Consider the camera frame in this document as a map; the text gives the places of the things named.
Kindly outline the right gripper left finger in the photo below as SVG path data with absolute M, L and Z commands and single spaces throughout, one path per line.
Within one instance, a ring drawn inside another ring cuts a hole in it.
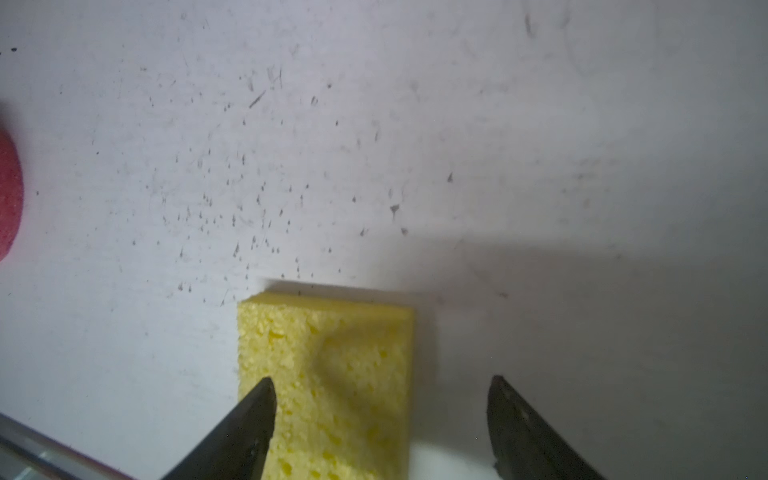
M 276 413 L 275 386 L 271 378 L 265 377 L 165 478 L 261 478 L 275 429 Z

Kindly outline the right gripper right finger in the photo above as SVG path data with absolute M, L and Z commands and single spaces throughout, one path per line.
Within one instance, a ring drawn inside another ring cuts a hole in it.
M 500 478 L 604 480 L 501 375 L 491 380 L 486 415 Z

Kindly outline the yellow sponge front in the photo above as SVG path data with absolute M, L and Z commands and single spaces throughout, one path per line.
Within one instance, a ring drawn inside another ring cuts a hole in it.
M 417 314 L 263 292 L 237 306 L 240 398 L 277 396 L 266 479 L 405 479 Z

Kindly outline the yellow smiley face sponge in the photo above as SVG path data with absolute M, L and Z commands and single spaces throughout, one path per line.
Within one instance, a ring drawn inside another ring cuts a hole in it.
M 0 259 L 4 260 L 18 234 L 24 206 L 22 166 L 16 146 L 5 130 L 1 131 L 0 155 Z

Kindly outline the aluminium front rail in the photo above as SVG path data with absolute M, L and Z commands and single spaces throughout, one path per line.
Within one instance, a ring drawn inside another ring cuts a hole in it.
M 130 476 L 1 415 L 2 479 L 114 479 Z

